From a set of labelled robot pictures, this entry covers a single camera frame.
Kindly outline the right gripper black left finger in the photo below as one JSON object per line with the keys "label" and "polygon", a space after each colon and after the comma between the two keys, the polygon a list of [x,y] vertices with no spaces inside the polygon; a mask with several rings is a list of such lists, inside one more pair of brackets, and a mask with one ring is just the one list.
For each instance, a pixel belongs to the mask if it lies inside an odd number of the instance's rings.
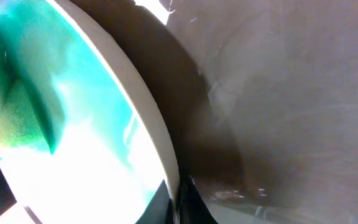
{"label": "right gripper black left finger", "polygon": [[173,205],[164,180],[136,224],[174,224]]}

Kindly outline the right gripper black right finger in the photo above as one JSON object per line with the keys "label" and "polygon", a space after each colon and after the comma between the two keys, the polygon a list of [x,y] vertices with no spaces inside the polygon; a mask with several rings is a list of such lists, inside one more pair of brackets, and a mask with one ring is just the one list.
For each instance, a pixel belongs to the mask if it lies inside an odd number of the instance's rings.
{"label": "right gripper black right finger", "polygon": [[189,176],[182,176],[178,204],[180,224],[218,224]]}

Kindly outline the white plate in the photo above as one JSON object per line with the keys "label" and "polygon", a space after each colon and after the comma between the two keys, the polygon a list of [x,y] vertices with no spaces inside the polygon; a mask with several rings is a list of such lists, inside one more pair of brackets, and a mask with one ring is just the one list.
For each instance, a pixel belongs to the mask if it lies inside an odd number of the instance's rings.
{"label": "white plate", "polygon": [[40,223],[136,223],[164,180],[178,222],[178,165],[162,115],[113,37],[70,1],[0,1],[0,18],[50,15],[71,42],[54,75],[65,123],[54,154],[0,161],[15,199]]}

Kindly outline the green yellow sponge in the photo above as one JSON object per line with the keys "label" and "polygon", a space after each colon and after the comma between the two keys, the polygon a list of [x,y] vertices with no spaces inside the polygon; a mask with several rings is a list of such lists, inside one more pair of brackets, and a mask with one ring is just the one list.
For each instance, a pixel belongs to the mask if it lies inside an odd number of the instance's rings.
{"label": "green yellow sponge", "polygon": [[53,76],[71,40],[54,15],[0,18],[0,161],[56,152],[65,113]]}

